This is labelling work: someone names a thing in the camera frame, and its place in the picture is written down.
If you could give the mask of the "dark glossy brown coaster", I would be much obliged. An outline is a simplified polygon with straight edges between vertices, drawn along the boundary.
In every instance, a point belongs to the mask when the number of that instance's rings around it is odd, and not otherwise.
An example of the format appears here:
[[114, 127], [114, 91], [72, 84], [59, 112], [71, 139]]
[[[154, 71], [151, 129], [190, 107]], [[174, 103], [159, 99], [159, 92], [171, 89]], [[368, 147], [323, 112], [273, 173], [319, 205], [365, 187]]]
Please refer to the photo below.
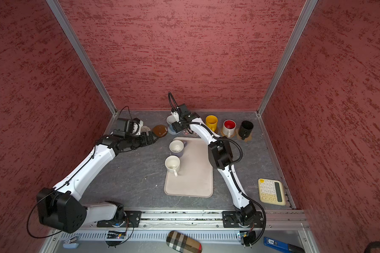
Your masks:
[[163, 138], [167, 135], [168, 128], [167, 128], [167, 126], [160, 124], [160, 125], [153, 127], [152, 132], [158, 138]]

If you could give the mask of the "white patterned round coaster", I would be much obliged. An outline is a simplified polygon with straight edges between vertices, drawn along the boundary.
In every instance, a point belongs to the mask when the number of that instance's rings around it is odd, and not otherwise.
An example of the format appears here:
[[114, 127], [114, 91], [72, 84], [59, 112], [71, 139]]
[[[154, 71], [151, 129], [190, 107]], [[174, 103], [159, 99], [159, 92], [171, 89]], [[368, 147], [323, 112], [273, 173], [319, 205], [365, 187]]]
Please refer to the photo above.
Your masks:
[[152, 130], [148, 126], [142, 126], [140, 129], [140, 133], [149, 134], [150, 132], [152, 132]]

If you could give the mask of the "blue floral mug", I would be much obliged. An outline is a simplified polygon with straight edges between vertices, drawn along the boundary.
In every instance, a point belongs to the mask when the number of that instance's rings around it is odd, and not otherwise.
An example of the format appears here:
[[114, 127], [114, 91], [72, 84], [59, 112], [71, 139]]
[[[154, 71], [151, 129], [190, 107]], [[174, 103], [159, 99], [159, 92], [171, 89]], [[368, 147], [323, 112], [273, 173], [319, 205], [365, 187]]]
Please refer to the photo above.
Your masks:
[[166, 121], [168, 124], [168, 127], [167, 127], [168, 133], [171, 135], [177, 135], [177, 132], [173, 128], [173, 123], [176, 122], [175, 117], [173, 115], [170, 115], [167, 117]]

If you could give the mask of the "lavender mug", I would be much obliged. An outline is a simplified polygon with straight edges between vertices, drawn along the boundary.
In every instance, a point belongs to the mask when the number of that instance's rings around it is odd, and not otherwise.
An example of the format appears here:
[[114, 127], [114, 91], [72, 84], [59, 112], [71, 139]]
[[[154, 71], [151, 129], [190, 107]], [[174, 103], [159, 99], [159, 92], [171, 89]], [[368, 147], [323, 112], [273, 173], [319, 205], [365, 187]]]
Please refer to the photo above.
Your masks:
[[172, 156], [181, 157], [184, 154], [184, 148], [186, 147], [187, 142], [182, 140], [174, 140], [170, 143], [169, 149]]

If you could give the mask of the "yellow mug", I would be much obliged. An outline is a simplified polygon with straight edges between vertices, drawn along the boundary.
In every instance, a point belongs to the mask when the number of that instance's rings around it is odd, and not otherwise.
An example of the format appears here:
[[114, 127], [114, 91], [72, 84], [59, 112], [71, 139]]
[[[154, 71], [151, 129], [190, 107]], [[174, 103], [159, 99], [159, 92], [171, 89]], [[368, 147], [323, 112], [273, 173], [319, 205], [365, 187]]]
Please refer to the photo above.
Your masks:
[[214, 115], [207, 116], [205, 119], [205, 124], [214, 133], [217, 133], [218, 118]]

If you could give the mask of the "white mug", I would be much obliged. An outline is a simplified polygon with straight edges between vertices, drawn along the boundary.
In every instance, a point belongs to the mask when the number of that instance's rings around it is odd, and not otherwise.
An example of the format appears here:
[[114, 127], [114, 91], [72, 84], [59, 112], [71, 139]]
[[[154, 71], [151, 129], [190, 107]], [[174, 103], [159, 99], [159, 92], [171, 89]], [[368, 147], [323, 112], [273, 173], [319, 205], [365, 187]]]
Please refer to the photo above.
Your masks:
[[178, 177], [178, 172], [180, 170], [180, 159], [177, 156], [169, 156], [165, 160], [165, 167], [167, 171]]

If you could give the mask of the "red interior mug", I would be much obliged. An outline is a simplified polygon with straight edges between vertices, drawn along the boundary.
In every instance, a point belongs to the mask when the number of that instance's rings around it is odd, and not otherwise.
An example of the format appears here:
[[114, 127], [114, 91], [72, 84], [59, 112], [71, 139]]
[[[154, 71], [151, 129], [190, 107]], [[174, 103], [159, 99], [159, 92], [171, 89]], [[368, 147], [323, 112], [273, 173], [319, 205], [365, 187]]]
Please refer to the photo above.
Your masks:
[[222, 134], [227, 138], [232, 138], [235, 135], [236, 123], [233, 120], [225, 120], [222, 127]]

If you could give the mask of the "beige serving tray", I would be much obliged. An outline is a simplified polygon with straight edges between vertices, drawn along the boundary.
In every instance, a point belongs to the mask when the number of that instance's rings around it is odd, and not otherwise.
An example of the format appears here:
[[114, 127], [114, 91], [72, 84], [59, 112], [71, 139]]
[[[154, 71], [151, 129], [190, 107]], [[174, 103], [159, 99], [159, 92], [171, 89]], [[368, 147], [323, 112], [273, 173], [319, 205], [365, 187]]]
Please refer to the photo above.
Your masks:
[[170, 196], [209, 198], [213, 195], [213, 168], [209, 162], [208, 146], [200, 138], [177, 137], [186, 141], [184, 154], [179, 158], [178, 177], [167, 171], [164, 192]]

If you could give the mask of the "black mug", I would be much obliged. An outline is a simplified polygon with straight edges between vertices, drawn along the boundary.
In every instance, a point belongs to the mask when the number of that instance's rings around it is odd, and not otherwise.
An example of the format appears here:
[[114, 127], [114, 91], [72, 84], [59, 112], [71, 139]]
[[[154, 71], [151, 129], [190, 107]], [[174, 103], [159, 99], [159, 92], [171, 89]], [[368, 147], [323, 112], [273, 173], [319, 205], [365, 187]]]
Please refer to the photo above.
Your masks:
[[243, 121], [241, 123], [241, 126], [238, 131], [238, 135], [242, 140], [245, 140], [246, 138], [250, 137], [250, 134], [254, 128], [254, 125], [250, 121]]

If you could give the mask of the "cork coaster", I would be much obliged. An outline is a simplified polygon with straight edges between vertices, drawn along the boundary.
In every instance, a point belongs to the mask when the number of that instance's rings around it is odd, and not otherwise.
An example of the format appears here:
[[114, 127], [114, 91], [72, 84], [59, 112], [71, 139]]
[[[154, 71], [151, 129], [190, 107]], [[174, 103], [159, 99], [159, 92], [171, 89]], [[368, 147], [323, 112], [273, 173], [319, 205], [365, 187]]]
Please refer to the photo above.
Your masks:
[[245, 139], [242, 139], [240, 136], [239, 136], [239, 128], [237, 128], [235, 130], [235, 136], [238, 140], [241, 140], [241, 141], [244, 141], [244, 142], [250, 142], [252, 140], [252, 137], [253, 137], [253, 134], [250, 133], [250, 135], [248, 137], [246, 137]]

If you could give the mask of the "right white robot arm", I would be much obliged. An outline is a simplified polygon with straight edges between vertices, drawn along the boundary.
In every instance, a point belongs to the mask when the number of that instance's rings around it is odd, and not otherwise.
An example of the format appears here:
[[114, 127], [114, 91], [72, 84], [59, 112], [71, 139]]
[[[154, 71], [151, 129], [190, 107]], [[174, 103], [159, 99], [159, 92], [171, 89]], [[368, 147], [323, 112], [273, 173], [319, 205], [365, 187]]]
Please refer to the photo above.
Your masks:
[[181, 113], [173, 109], [171, 115], [175, 118], [172, 123], [175, 132], [189, 128], [208, 145], [209, 162], [219, 171], [230, 191], [236, 222], [246, 227], [255, 218], [259, 218], [262, 225], [265, 225], [267, 219], [264, 208], [247, 196], [235, 172], [234, 165], [243, 158], [241, 147], [235, 141], [220, 137], [210, 130], [197, 113]]

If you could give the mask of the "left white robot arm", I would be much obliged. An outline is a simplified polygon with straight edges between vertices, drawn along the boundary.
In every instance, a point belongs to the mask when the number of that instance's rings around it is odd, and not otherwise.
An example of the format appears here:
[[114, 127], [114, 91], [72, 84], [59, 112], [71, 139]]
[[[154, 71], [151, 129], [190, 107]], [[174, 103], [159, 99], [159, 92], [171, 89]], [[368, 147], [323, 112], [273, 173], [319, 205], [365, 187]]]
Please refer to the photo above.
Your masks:
[[107, 222], [113, 227], [128, 224], [123, 205], [114, 201], [84, 206], [83, 193], [99, 172], [118, 154], [154, 144], [158, 137], [151, 131], [138, 136], [104, 135], [89, 155], [53, 188], [43, 188], [37, 194], [40, 224], [66, 233], [94, 222]]

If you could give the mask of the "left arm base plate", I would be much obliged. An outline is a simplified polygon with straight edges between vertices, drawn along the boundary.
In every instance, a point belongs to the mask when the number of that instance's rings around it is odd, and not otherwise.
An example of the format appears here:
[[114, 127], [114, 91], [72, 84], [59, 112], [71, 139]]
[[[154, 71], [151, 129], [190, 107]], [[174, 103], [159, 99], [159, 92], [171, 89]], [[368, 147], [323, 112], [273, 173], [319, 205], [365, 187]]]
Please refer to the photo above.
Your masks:
[[102, 220], [96, 223], [98, 228], [123, 229], [127, 227], [138, 228], [142, 212], [139, 210], [125, 211], [121, 219]]

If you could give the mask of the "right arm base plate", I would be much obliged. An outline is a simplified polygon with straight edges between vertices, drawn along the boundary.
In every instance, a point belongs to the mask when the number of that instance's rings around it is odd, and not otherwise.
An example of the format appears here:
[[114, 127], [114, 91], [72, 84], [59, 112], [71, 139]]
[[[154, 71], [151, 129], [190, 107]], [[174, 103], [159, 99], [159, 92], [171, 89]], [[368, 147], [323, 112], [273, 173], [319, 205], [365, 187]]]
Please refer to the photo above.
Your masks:
[[224, 228], [263, 228], [264, 217], [261, 211], [243, 214], [241, 211], [223, 211]]

